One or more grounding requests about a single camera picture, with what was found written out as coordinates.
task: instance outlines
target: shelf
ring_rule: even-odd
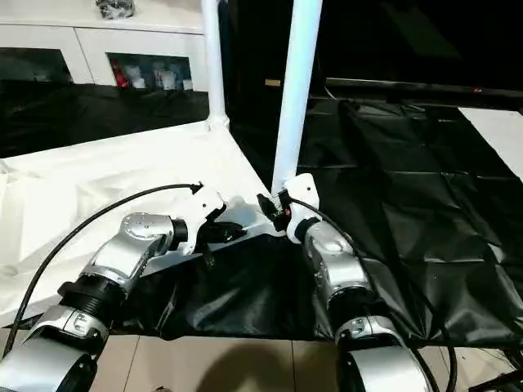
[[[0,24],[203,34],[199,0],[135,0],[135,4],[134,16],[104,20],[93,0],[2,0]]]

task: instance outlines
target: black plastic part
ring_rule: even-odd
[[[58,289],[61,305],[84,311],[109,327],[125,299],[123,289],[98,275],[81,275],[76,282],[66,282]]]
[[[82,356],[69,370],[56,392],[88,392],[95,380],[97,365],[88,355]]]
[[[206,216],[207,222],[213,222],[216,220],[225,210],[227,209],[227,206],[223,204],[220,208],[214,209],[209,215]]]
[[[310,229],[312,225],[315,225],[319,221],[320,220],[318,218],[316,218],[315,216],[313,216],[312,218],[309,218],[309,219],[302,220],[300,223],[298,223],[298,225],[296,227],[296,230],[294,231],[294,236],[301,243],[304,243],[305,242],[305,234],[306,234],[307,230]]]
[[[469,392],[487,392],[490,390],[499,390],[505,385],[510,385],[515,382],[520,384],[523,381],[523,370],[515,370],[502,376],[496,377],[493,380],[483,382],[479,385],[470,387]]]
[[[282,190],[279,194],[279,202],[281,203],[281,207],[283,209],[288,208],[291,204],[291,197],[288,195],[287,190]]]
[[[337,386],[340,392],[365,392],[360,370],[352,355],[338,346]]]
[[[261,211],[274,224],[276,231],[287,229],[288,223],[291,221],[290,210],[287,210],[288,214],[285,211],[278,211],[273,202],[263,194],[258,194],[257,199]]]
[[[400,345],[400,343],[393,335],[387,333],[362,337],[360,339],[351,339],[351,335],[347,333],[340,338],[337,345],[340,350],[358,351],[374,349],[376,347]]]
[[[171,245],[169,246],[169,251],[177,250],[180,243],[187,241],[187,239],[189,238],[189,230],[187,229],[187,224],[184,220],[172,220],[172,227],[174,229],[174,236],[172,237]]]
[[[349,287],[335,294],[329,302],[333,331],[357,317],[388,315],[387,304],[375,292],[363,287]]]
[[[247,231],[234,222],[207,222],[198,232],[196,243],[230,243],[242,238]]]
[[[202,188],[203,188],[203,184],[200,182],[199,184],[192,185],[190,187],[190,191],[192,192],[192,194],[195,194],[196,192],[198,192]]]

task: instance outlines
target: gray object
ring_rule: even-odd
[[[108,20],[128,18],[135,12],[133,0],[96,0],[95,4],[102,17]]]
[[[120,231],[100,248],[82,274],[103,276],[129,294],[147,261],[167,252],[173,235],[169,216],[128,215],[123,218]]]

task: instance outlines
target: tile floor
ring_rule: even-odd
[[[7,334],[0,330],[0,347]],[[512,370],[497,350],[456,351],[458,392]],[[426,347],[421,353],[444,390],[446,350]],[[337,392],[335,363],[336,350],[329,342],[208,337],[167,342],[112,336],[91,392],[152,392],[160,387],[173,392]]]

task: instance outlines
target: black plastic sheet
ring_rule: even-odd
[[[16,154],[196,121],[205,111],[190,95],[99,87],[17,91],[0,104],[2,151]],[[270,185],[277,114],[257,110],[232,114],[231,131]],[[313,101],[299,170],[313,174],[320,208],[355,240],[413,343],[443,340],[399,270],[445,321],[445,343],[521,343],[523,184],[457,109]],[[301,248],[261,236],[144,277],[118,329],[164,339],[330,339],[315,301]]]

